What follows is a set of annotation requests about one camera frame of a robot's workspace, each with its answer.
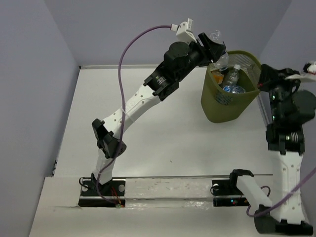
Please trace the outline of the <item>yellow label drink bottle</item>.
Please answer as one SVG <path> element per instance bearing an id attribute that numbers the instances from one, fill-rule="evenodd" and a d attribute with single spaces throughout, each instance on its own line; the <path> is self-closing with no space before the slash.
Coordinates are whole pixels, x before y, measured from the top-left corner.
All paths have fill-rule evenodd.
<path id="1" fill-rule="evenodd" d="M 218 84 L 222 83 L 224 75 L 220 71 L 212 71 L 212 75 Z"/>

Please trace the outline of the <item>clear crushed bottle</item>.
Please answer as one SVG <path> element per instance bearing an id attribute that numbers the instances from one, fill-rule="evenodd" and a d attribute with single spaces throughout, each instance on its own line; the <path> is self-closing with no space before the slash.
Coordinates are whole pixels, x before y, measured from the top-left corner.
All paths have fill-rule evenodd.
<path id="1" fill-rule="evenodd" d="M 230 70 L 224 77 L 223 86 L 226 85 L 237 85 L 239 80 L 239 71 L 241 69 L 240 65 L 235 64 L 233 69 Z"/>

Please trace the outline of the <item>blue label bottle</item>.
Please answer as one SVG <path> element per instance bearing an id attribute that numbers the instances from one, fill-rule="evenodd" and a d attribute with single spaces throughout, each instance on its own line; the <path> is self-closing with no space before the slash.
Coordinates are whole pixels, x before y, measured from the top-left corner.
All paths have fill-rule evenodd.
<path id="1" fill-rule="evenodd" d="M 245 93 L 245 89 L 239 85 L 226 85 L 223 90 L 227 93 L 242 94 Z"/>

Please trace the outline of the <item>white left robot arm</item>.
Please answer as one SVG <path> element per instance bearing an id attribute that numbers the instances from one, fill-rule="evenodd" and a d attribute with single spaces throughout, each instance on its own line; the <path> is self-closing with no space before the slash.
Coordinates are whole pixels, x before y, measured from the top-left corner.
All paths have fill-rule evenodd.
<path id="1" fill-rule="evenodd" d="M 226 51 L 224 43 L 212 40 L 205 33 L 197 41 L 176 41 L 170 45 L 163 61 L 144 80 L 138 91 L 107 118 L 95 119 L 92 128 L 101 152 L 96 169 L 91 174 L 92 189 L 98 195 L 109 190 L 112 170 L 117 157 L 126 150 L 124 132 L 151 107 L 179 88 L 179 83 L 195 68 L 217 62 Z"/>

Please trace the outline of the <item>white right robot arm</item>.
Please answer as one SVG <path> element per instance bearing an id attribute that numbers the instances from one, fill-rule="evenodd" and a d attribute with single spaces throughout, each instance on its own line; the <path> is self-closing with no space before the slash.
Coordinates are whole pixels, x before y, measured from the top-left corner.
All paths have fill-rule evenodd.
<path id="1" fill-rule="evenodd" d="M 249 170 L 235 169 L 227 181 L 228 190 L 242 192 L 258 233 L 285 236 L 312 236 L 301 202 L 301 187 L 310 179 L 300 177 L 305 151 L 303 125 L 316 115 L 316 97 L 301 90 L 303 82 L 316 80 L 316 64 L 306 63 L 301 72 L 282 70 L 263 64 L 258 88 L 269 94 L 272 121 L 266 127 L 268 149 L 272 158 L 273 185 L 266 195 Z"/>

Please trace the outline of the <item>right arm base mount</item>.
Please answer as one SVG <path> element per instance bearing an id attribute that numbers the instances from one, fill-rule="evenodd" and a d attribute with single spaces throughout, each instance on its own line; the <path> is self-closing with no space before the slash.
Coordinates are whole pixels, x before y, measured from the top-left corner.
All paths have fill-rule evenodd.
<path id="1" fill-rule="evenodd" d="M 213 179 L 210 193 L 214 207 L 249 206 L 243 193 L 231 186 L 229 177 Z"/>

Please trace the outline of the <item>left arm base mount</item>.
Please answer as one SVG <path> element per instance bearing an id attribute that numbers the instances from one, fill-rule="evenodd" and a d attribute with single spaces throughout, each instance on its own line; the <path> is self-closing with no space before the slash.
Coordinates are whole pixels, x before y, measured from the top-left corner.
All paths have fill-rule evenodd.
<path id="1" fill-rule="evenodd" d="M 99 184 L 99 194 L 96 188 L 96 179 L 91 177 L 80 177 L 81 186 L 78 205 L 79 207 L 125 207 L 125 179 L 112 179 L 104 185 Z"/>

